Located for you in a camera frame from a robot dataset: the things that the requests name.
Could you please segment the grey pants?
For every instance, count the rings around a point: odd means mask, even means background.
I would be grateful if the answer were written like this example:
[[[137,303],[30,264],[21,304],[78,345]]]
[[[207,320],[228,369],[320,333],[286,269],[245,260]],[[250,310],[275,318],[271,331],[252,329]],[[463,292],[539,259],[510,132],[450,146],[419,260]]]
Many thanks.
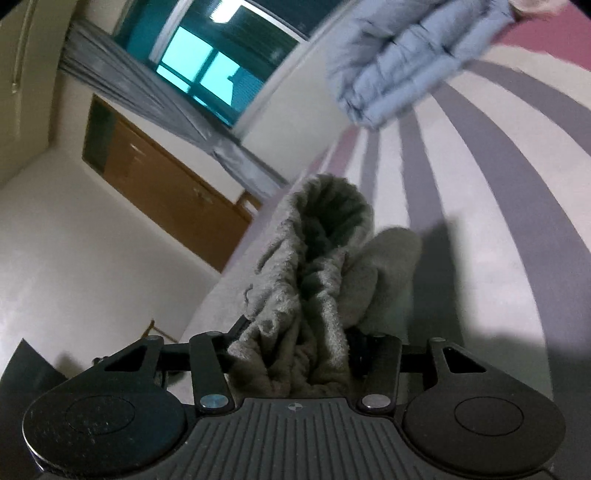
[[[239,398],[345,395],[349,329],[375,332],[407,293],[422,253],[412,230],[374,232],[355,185],[311,177],[280,202],[245,280],[249,323],[228,347]]]

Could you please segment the brown wooden door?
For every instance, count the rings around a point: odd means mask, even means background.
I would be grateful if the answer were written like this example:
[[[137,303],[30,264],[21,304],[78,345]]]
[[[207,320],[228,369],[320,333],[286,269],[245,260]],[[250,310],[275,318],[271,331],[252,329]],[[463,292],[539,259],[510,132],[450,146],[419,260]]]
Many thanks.
[[[231,202],[106,102],[93,97],[83,160],[167,234],[224,270],[260,202]]]

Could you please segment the pink striped bed sheet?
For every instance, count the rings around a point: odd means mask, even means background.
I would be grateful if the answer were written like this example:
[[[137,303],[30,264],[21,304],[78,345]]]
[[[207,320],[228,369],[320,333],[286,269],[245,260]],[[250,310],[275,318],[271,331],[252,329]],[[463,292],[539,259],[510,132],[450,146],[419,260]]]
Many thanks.
[[[423,239],[416,339],[456,340],[557,402],[590,403],[590,22],[519,26],[311,173],[346,177],[377,230]]]

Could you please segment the dark glass window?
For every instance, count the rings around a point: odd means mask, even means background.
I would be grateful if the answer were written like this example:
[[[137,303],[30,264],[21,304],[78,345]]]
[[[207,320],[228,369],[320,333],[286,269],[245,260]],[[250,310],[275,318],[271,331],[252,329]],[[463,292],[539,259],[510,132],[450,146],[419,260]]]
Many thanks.
[[[116,41],[232,127],[337,1],[135,1]]]

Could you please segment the folded light blue quilt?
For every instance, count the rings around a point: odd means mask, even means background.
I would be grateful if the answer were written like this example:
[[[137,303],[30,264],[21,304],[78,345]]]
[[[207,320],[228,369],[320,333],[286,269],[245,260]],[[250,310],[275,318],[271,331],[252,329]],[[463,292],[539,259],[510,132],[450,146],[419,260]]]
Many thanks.
[[[507,1],[362,1],[329,48],[329,90],[349,121],[380,129],[514,21]]]

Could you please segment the grey curtain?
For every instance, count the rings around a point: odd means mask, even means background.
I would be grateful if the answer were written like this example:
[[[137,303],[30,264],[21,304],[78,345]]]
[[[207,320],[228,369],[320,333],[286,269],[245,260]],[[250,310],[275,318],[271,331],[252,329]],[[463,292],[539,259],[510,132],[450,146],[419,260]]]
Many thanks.
[[[94,93],[120,105],[210,155],[245,190],[260,200],[287,181],[229,132],[214,124],[179,90],[141,64],[95,24],[70,23],[59,67]]]

